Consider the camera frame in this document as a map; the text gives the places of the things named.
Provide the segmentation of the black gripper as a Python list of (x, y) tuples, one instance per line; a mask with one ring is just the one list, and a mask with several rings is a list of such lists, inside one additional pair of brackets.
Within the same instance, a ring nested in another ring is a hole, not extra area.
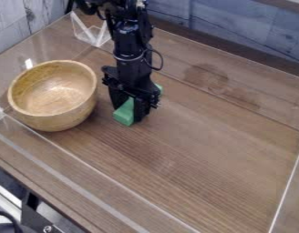
[[(108, 86), (109, 97), (114, 109), (121, 107), (129, 96), (122, 91), (110, 87), (126, 86), (147, 88), (153, 84), (151, 79), (153, 69), (151, 58), (140, 58), (131, 61), (117, 60), (116, 66), (101, 67), (101, 71), (104, 73), (101, 82)], [(133, 99), (133, 122), (141, 122), (143, 118), (149, 114), (149, 111), (149, 103), (136, 97)]]

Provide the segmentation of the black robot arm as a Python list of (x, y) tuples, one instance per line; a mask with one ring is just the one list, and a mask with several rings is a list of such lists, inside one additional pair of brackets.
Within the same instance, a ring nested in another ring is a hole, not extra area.
[(157, 108), (163, 88), (152, 79), (153, 26), (147, 12), (148, 0), (74, 0), (86, 15), (96, 15), (106, 24), (114, 43), (116, 66), (102, 66), (101, 82), (108, 86), (114, 108), (113, 118), (125, 126), (143, 121)]

